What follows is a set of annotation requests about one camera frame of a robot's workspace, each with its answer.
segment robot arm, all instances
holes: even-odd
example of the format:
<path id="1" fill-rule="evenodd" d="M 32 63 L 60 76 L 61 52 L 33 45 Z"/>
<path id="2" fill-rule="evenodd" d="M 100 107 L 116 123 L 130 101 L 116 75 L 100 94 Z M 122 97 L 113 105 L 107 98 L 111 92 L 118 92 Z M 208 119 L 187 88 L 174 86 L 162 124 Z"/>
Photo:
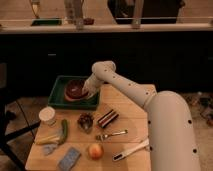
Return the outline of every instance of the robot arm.
<path id="1" fill-rule="evenodd" d="M 112 61 L 96 62 L 84 91 L 93 95 L 108 82 L 148 113 L 153 171 L 200 171 L 192 118 L 185 100 L 172 91 L 151 92 L 115 73 Z"/>

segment apple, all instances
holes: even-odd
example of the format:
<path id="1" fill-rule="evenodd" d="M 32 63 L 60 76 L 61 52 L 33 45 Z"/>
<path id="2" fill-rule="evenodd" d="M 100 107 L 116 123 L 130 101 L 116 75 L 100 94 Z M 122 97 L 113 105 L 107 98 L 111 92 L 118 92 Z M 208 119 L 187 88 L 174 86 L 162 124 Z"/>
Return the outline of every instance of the apple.
<path id="1" fill-rule="evenodd" d="M 93 143 L 88 147 L 88 154 L 93 160 L 100 159 L 104 154 L 104 149 L 101 144 Z"/>

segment white cup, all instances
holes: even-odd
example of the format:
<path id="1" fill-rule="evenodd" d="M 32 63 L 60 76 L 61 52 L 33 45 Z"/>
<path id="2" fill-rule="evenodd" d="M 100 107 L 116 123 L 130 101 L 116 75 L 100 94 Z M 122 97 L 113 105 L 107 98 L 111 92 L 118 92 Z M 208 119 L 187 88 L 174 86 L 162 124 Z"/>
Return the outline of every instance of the white cup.
<path id="1" fill-rule="evenodd" d="M 39 112 L 39 119 L 49 126 L 53 125 L 56 122 L 55 109 L 50 106 L 43 108 Z"/>

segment wooden table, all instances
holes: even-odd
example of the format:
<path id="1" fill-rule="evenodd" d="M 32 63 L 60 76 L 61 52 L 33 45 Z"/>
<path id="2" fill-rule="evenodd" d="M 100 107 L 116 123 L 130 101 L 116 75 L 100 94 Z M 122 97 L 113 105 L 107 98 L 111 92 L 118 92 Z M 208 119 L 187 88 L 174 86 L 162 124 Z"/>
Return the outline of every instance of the wooden table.
<path id="1" fill-rule="evenodd" d="M 155 90 L 154 85 L 145 85 Z M 119 114 L 117 120 L 108 125 L 104 130 L 96 125 L 97 119 L 114 109 Z M 27 170 L 58 170 L 57 164 L 70 147 L 81 152 L 81 157 L 73 171 L 150 171 L 150 154 L 147 150 L 139 150 L 127 158 L 113 162 L 112 157 L 125 149 L 136 146 L 148 135 L 147 114 L 126 96 L 113 88 L 111 85 L 103 85 L 101 88 L 100 104 L 94 116 L 93 130 L 90 134 L 82 132 L 77 126 L 79 115 L 85 111 L 80 110 L 56 110 L 57 122 L 66 118 L 69 121 L 69 135 L 65 144 L 59 146 L 52 154 L 44 156 L 42 147 L 32 145 L 27 163 Z M 127 129 L 128 134 L 110 137 L 101 142 L 104 148 L 104 156 L 99 160 L 92 160 L 88 157 L 87 147 L 95 140 L 94 136 L 101 133 L 112 133 Z M 53 129 L 41 123 L 36 138 L 44 136 Z"/>

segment metal utensil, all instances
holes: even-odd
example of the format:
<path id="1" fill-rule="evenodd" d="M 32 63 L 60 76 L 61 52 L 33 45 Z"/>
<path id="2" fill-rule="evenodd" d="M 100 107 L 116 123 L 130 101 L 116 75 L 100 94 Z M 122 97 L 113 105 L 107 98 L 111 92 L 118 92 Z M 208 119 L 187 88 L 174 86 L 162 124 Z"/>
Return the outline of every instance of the metal utensil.
<path id="1" fill-rule="evenodd" d="M 124 131 L 121 131 L 121 132 L 115 132 L 115 133 L 112 133 L 112 134 L 101 134 L 101 135 L 96 135 L 95 136 L 95 139 L 96 140 L 100 140 L 100 141 L 104 141 L 105 139 L 111 137 L 111 136 L 116 136 L 116 135 L 121 135 L 121 134 L 127 134 L 128 131 L 127 130 L 124 130 Z"/>

